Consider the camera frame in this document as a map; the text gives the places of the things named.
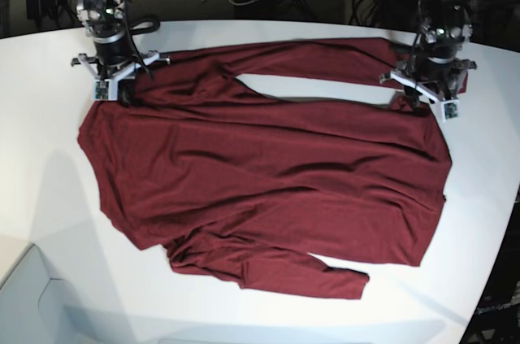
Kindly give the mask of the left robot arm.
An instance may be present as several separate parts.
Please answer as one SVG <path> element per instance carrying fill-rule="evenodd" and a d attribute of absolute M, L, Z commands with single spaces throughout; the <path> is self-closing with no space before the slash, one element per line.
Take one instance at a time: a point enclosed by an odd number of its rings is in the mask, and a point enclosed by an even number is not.
<path fill-rule="evenodd" d="M 411 46 L 398 45 L 405 59 L 379 77 L 381 84 L 395 81 L 403 87 L 412 108 L 421 97 L 438 109 L 443 121 L 460 115 L 459 93 L 468 73 L 477 68 L 457 53 L 470 41 L 470 0 L 418 0 L 418 29 Z"/>

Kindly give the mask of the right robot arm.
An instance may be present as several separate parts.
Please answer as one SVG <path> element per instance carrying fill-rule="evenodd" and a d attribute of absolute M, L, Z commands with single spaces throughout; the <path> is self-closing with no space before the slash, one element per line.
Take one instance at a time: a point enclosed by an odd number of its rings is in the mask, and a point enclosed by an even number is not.
<path fill-rule="evenodd" d="M 131 0 L 78 0 L 76 16 L 93 41 L 96 54 L 78 54 L 71 65 L 82 66 L 93 78 L 92 97 L 98 102 L 134 103 L 132 83 L 138 72 L 152 78 L 150 66 L 169 63 L 166 54 L 156 50 L 142 53 L 134 41 L 137 35 L 155 33 L 161 22 L 156 15 L 143 15 L 131 21 Z"/>

